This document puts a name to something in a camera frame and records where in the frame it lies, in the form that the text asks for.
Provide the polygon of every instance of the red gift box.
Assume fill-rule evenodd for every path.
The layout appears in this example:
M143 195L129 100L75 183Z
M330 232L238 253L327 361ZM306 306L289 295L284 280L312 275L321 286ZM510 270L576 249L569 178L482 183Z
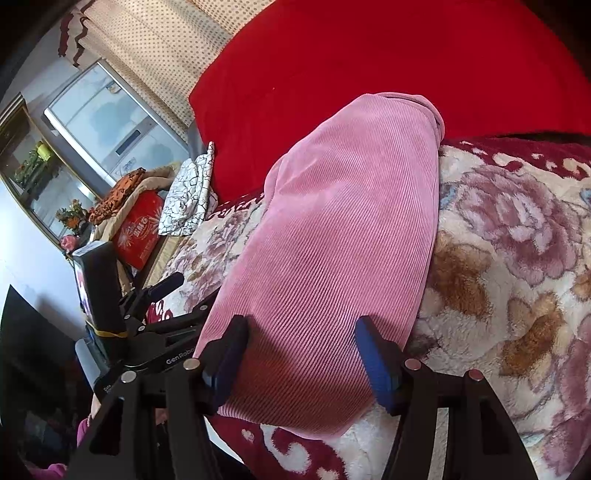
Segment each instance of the red gift box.
M158 241L163 205L164 200L153 190L138 196L112 240L120 260L138 270L144 267Z

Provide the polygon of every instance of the blue gripper pad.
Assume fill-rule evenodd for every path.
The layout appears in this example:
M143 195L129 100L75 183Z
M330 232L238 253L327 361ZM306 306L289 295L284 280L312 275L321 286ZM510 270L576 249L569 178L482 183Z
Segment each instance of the blue gripper pad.
M394 408L393 393L401 383L400 366L395 356L400 348L395 342L384 340L368 316L355 322L355 343L378 403L388 412Z

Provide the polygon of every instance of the bed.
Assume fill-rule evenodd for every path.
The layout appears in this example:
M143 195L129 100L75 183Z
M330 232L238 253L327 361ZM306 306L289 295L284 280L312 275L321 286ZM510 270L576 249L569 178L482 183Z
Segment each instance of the bed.
M477 207L484 197L491 208ZM472 138L440 149L437 242L406 351L435 371L482 370L540 479L564 478L591 443L590 209L590 147ZM186 281L155 306L159 319L221 285L263 212L262 194L244 196L178 246L163 276ZM238 419L212 424L259 479L353 480L381 476L397 419L374 405L326 442ZM441 477L445 438L442 410L431 478Z

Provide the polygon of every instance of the curtain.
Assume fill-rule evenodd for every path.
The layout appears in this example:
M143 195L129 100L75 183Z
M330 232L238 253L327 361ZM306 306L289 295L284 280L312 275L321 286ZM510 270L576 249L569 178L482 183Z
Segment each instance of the curtain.
M232 36L272 2L272 0L192 1Z
M181 137L187 97L232 36L270 0L84 0L61 23L60 55L104 58Z

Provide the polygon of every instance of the potted plant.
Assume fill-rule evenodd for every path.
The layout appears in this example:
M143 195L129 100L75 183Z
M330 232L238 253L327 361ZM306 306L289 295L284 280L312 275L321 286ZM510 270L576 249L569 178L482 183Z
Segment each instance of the potted plant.
M56 218L74 235L80 235L88 225L88 211L82 208L79 200L72 200L68 208L60 208L56 212Z

